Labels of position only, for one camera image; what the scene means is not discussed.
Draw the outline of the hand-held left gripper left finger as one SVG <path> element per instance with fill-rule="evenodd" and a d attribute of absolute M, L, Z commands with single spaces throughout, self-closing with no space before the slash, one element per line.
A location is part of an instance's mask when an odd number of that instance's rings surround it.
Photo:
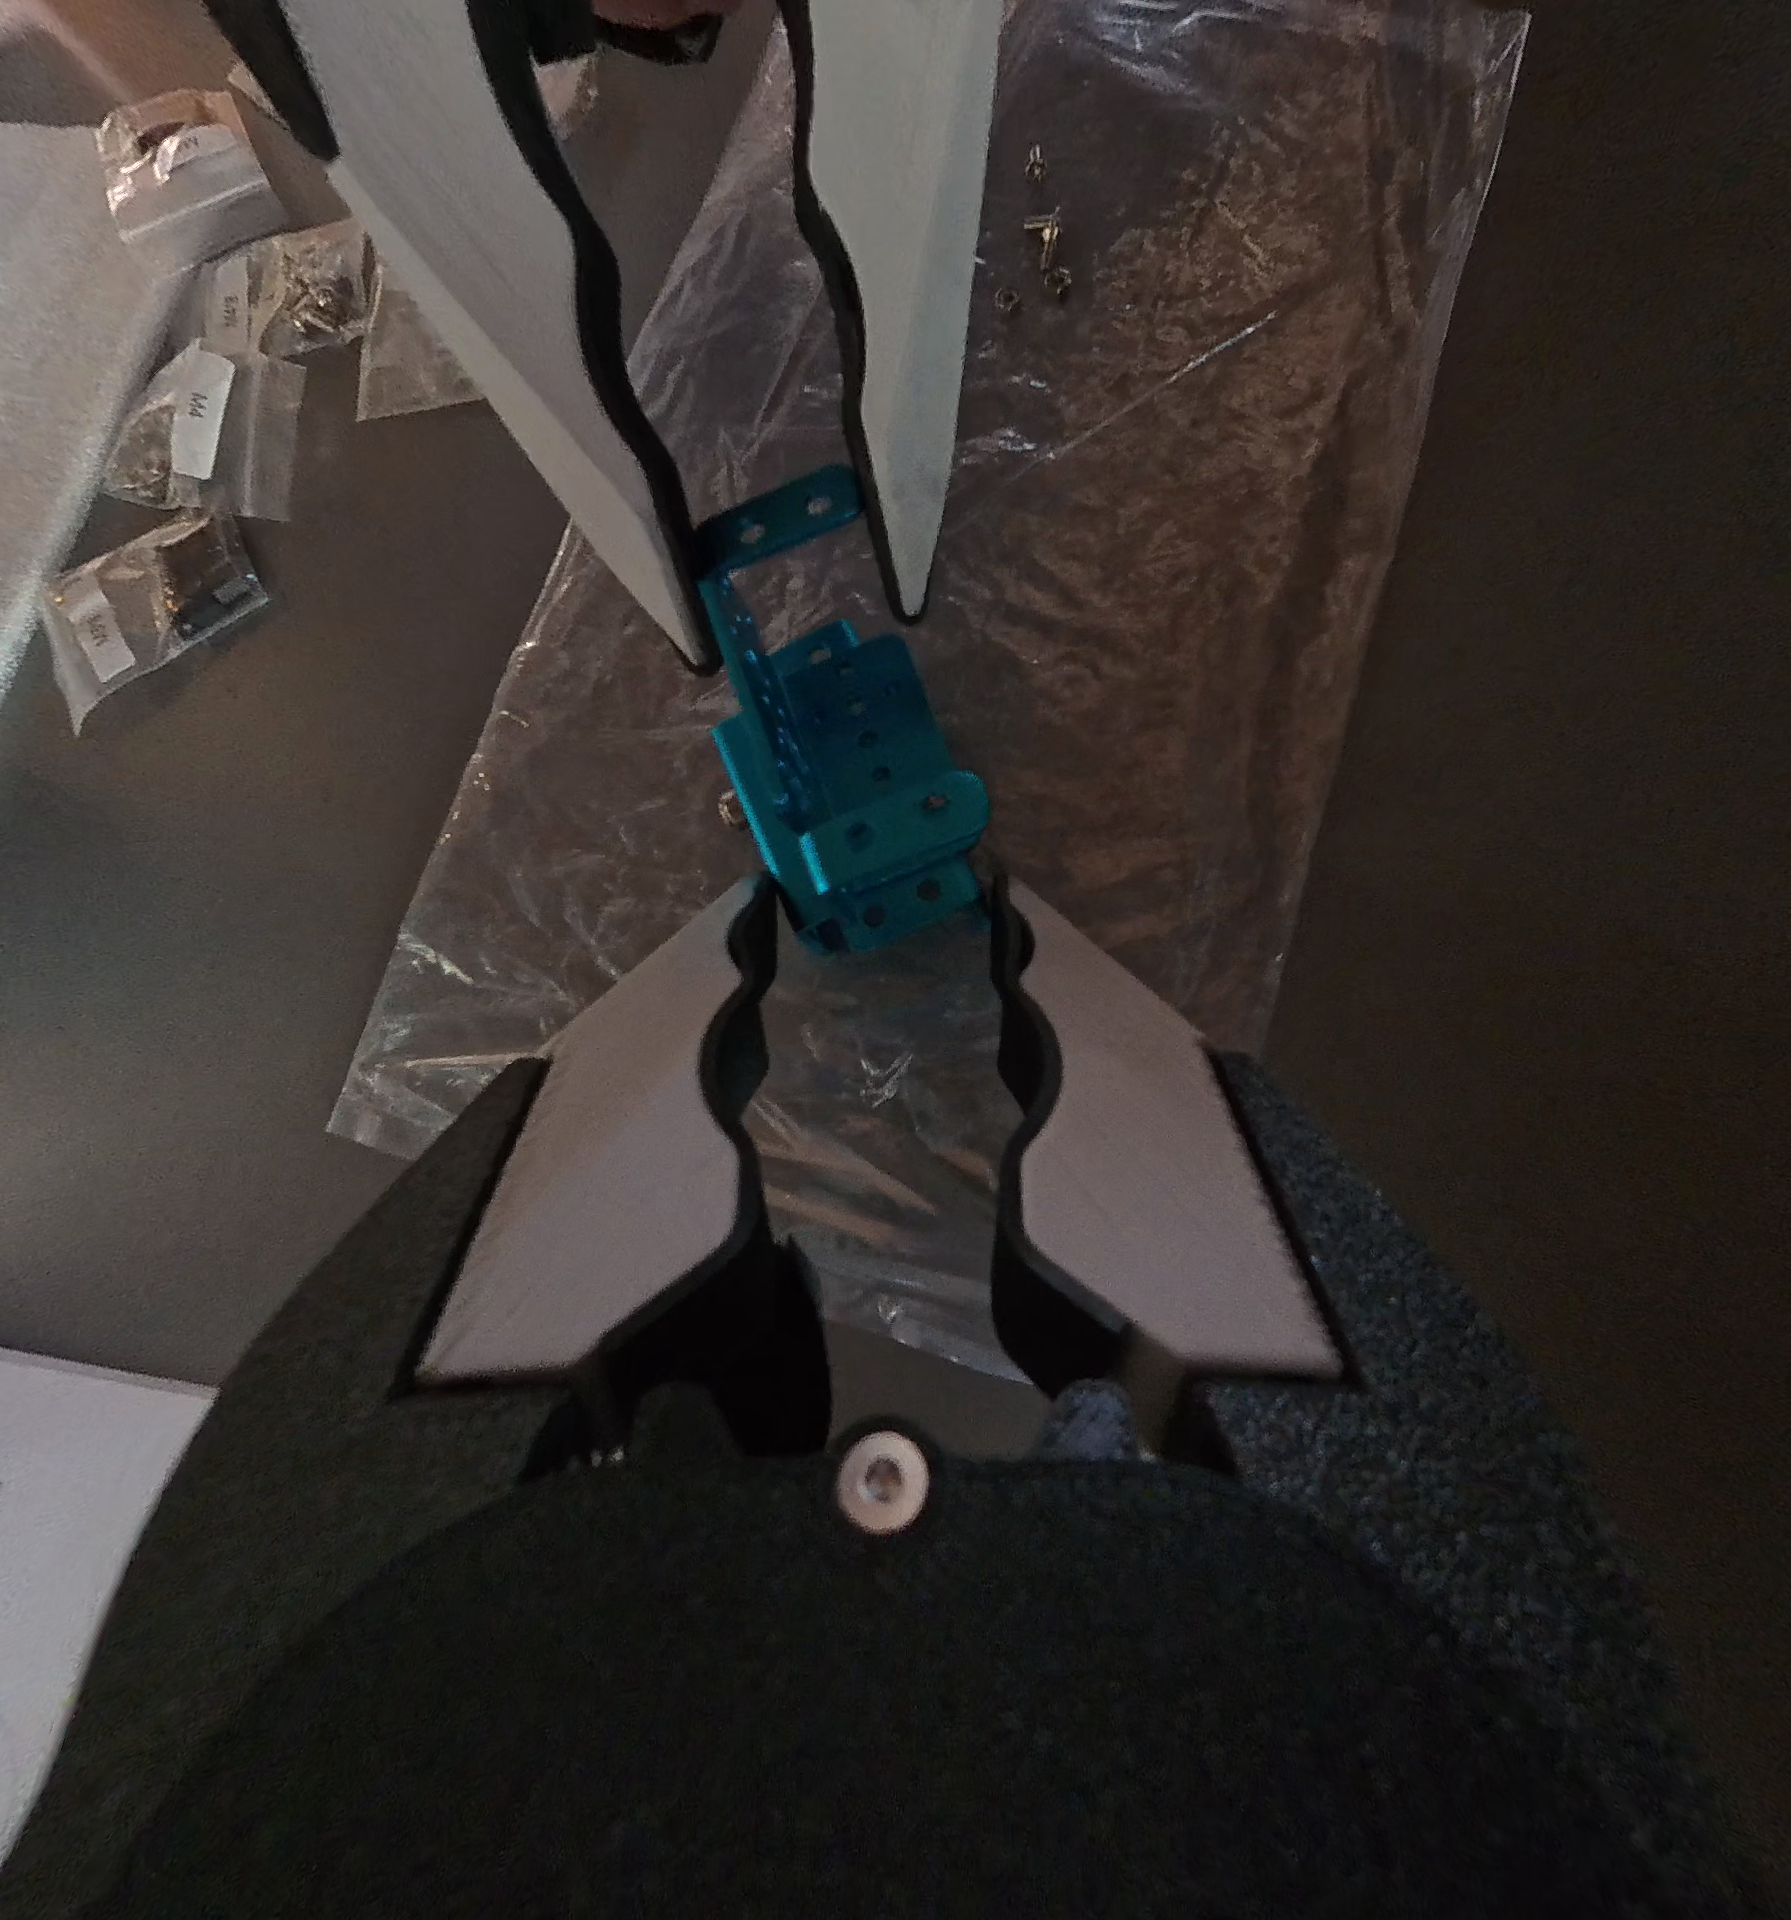
<path fill-rule="evenodd" d="M 729 1240 L 740 1151 L 705 1064 L 754 907 L 763 886 L 734 883 L 549 1040 L 421 1385 L 566 1375 Z"/>

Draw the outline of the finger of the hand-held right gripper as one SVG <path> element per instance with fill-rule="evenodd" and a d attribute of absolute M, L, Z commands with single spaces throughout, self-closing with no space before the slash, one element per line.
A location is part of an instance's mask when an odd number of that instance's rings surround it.
<path fill-rule="evenodd" d="M 790 205 L 894 619 L 923 619 L 957 463 L 1003 4 L 784 4 Z"/>
<path fill-rule="evenodd" d="M 619 263 L 549 129 L 529 4 L 284 4 L 331 183 L 549 492 L 716 664 L 677 468 L 626 376 Z"/>

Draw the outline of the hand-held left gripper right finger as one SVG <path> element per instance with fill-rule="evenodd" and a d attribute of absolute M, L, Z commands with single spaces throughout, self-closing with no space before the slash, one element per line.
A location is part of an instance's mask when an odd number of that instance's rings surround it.
<path fill-rule="evenodd" d="M 1201 1032 L 1021 883 L 993 900 L 993 1322 L 1027 1381 L 1347 1381 Z"/>

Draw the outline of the blue metal bracket assembly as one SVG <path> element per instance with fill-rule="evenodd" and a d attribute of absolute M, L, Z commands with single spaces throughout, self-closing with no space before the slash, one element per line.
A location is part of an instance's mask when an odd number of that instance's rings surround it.
<path fill-rule="evenodd" d="M 737 575 L 857 519 L 857 476 L 833 463 L 697 530 L 697 598 L 737 696 L 716 754 L 815 953 L 877 953 L 974 909 L 988 828 L 988 789 L 957 766 L 901 634 L 829 620 L 767 650 L 737 592 Z"/>

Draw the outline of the group of small hardware bags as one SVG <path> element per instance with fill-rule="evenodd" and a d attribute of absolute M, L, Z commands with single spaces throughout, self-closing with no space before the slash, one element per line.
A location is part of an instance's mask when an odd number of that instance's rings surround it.
<path fill-rule="evenodd" d="M 124 410 L 97 492 L 152 525 L 42 589 L 73 735 L 109 696 L 258 619 L 243 521 L 293 516 L 305 362 L 359 348 L 354 420 L 478 401 L 464 362 L 354 221 L 293 228 L 242 97 L 173 89 L 95 129 L 114 228 L 180 294 L 168 359 Z"/>

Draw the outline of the clear plastic bag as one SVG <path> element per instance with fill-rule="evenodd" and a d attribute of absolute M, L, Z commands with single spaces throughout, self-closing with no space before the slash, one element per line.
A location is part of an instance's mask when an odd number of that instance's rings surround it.
<path fill-rule="evenodd" d="M 1527 16 L 1011 4 L 926 619 L 903 633 L 998 867 L 1221 1052 L 1257 1052 L 1398 548 Z M 1050 176 L 1024 178 L 1042 144 Z M 1021 223 L 1061 212 L 1047 268 Z M 998 317 L 998 284 L 1021 309 Z M 790 217 L 780 27 L 630 348 L 690 501 L 841 459 Z M 327 1131 L 414 1158 L 729 881 L 722 679 L 568 525 Z M 1003 1381 L 1019 1108 L 979 912 L 872 958 L 780 935 L 743 1123 L 829 1322 Z"/>

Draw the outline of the open instruction manual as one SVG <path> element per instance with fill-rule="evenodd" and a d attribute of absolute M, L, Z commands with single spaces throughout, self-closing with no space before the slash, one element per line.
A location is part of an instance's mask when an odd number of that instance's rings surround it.
<path fill-rule="evenodd" d="M 33 1816 L 95 1637 L 204 1385 L 0 1349 L 0 1864 Z"/>

